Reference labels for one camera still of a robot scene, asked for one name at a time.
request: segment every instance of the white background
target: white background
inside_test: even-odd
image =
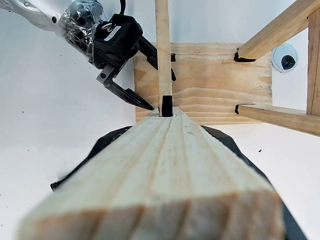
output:
[[[100,1],[108,16],[118,0]],[[127,0],[126,14],[156,40],[153,0]],[[294,0],[171,0],[173,42],[244,43]],[[308,30],[290,40],[291,73],[273,70],[275,106],[306,109]],[[99,71],[54,33],[0,10],[0,239],[82,161],[98,138],[135,124],[135,109],[97,82]],[[133,64],[117,78],[133,87]],[[320,138],[269,124],[217,126],[270,178],[311,240],[320,236]]]

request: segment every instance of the round wall socket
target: round wall socket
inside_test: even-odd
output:
[[[272,50],[272,65],[281,73],[289,73],[299,62],[297,49],[289,42]]]

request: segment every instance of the plastic wrap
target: plastic wrap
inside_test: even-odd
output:
[[[108,18],[98,1],[73,0],[60,17],[57,33],[90,59],[95,29],[104,21]]]

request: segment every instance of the wooden dowel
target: wooden dowel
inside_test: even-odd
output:
[[[283,240],[266,180],[179,108],[156,109],[22,222],[19,240]]]
[[[258,59],[308,27],[308,16],[320,0],[297,0],[264,29],[240,47],[239,58]]]
[[[320,136],[320,117],[308,115],[302,110],[267,105],[240,105],[237,111],[242,117]]]
[[[172,80],[168,0],[155,0],[156,46],[158,52],[159,110],[161,117],[171,117]]]
[[[309,115],[320,116],[320,9],[309,16],[308,94]]]

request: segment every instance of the wooden slat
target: wooden slat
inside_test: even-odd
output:
[[[19,240],[282,240],[274,189],[181,110],[155,110],[23,221]]]
[[[240,116],[256,119],[287,129],[320,136],[320,117],[306,111],[263,105],[240,105]]]
[[[239,63],[236,43],[172,43],[173,105],[200,125],[247,124],[257,121],[235,114],[240,104],[272,105],[271,54]],[[155,108],[159,104],[157,71],[141,54],[134,58],[135,91]],[[136,108],[136,120],[149,113]]]
[[[307,114],[320,116],[320,9],[309,16]]]
[[[159,109],[160,116],[162,117],[163,97],[172,96],[168,0],[155,0],[155,18],[158,58]],[[172,108],[172,103],[170,102],[170,106],[168,105],[165,107]]]
[[[239,49],[239,57],[258,59],[308,27],[320,0],[297,0]]]

